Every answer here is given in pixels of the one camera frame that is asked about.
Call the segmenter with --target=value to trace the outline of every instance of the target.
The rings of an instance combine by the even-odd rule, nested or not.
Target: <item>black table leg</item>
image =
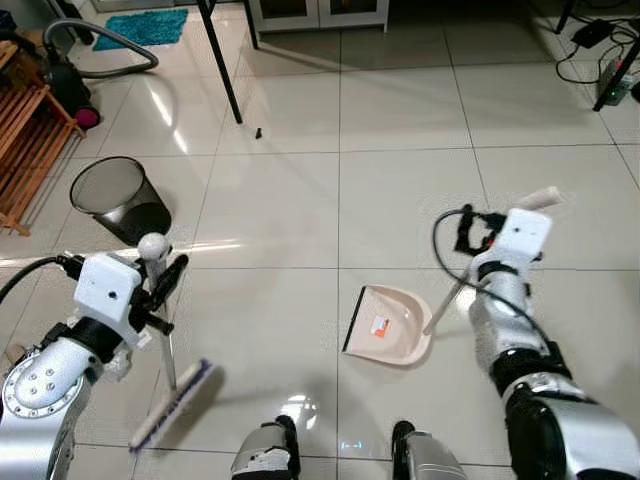
[[[567,24],[567,20],[569,19],[569,15],[573,11],[573,6],[575,5],[576,0],[567,0],[567,3],[564,4],[564,10],[562,11],[562,16],[560,17],[560,21],[558,22],[558,26],[556,27],[556,35],[560,34],[564,29],[564,26]]]
[[[631,46],[631,48],[629,49],[629,53],[627,53],[627,56],[624,57],[624,60],[620,64],[620,68],[616,70],[615,75],[611,78],[611,80],[609,80],[607,87],[600,94],[600,97],[598,97],[596,104],[593,106],[593,110],[595,112],[599,112],[600,109],[604,106],[605,102],[607,101],[607,98],[609,98],[609,96],[611,95],[611,92],[613,92],[613,89],[618,86],[618,83],[620,82],[620,80],[622,80],[622,77],[624,77],[626,73],[629,71],[629,68],[631,68],[631,64],[633,64],[633,61],[636,59],[639,53],[640,53],[640,37],[637,38],[635,43]]]
[[[258,37],[256,36],[256,29],[253,25],[253,14],[251,13],[251,5],[249,0],[244,0],[244,12],[247,14],[247,22],[249,23],[249,33],[251,34],[251,43],[254,50],[258,50]]]
[[[220,44],[218,43],[218,38],[216,37],[216,31],[213,28],[213,22],[211,22],[211,14],[209,13],[209,9],[207,8],[206,0],[198,0],[198,8],[200,9],[202,23],[204,23],[204,28],[207,31],[207,37],[209,37],[209,43],[211,44],[211,48],[213,49],[213,55],[214,57],[216,57],[216,63],[218,64],[218,70],[220,71],[220,76],[222,77],[224,89],[227,91],[227,97],[229,97],[229,103],[231,104],[231,110],[233,110],[233,116],[236,118],[236,122],[242,123],[240,108],[238,108],[238,102],[236,100],[235,94],[233,93],[233,86],[231,85],[231,80],[229,79],[229,72],[227,71],[227,66],[224,63],[224,57],[222,56],[222,51],[220,50]]]

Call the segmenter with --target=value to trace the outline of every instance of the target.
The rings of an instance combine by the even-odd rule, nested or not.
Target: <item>teal rug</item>
[[[183,8],[135,15],[118,15],[107,20],[106,27],[140,45],[178,43],[184,22],[187,21],[187,13],[187,9]],[[95,51],[115,50],[116,48],[126,47],[102,35],[93,46]]]

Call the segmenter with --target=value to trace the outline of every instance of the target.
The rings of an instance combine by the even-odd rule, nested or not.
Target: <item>robot leg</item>
[[[393,480],[466,480],[453,453],[411,423],[396,423],[391,441]]]
[[[231,466],[232,480],[297,480],[299,474],[296,424],[286,415],[251,432]]]

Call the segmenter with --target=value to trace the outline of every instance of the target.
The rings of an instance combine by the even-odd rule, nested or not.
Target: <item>black mesh trash can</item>
[[[166,234],[171,227],[169,210],[133,158],[108,157],[89,165],[69,195],[74,208],[132,247],[147,233]]]

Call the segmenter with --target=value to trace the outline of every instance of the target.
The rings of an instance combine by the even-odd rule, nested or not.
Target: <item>white cabinet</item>
[[[249,0],[258,32],[382,25],[389,0]]]
[[[387,30],[389,0],[318,0],[320,28],[383,25]]]

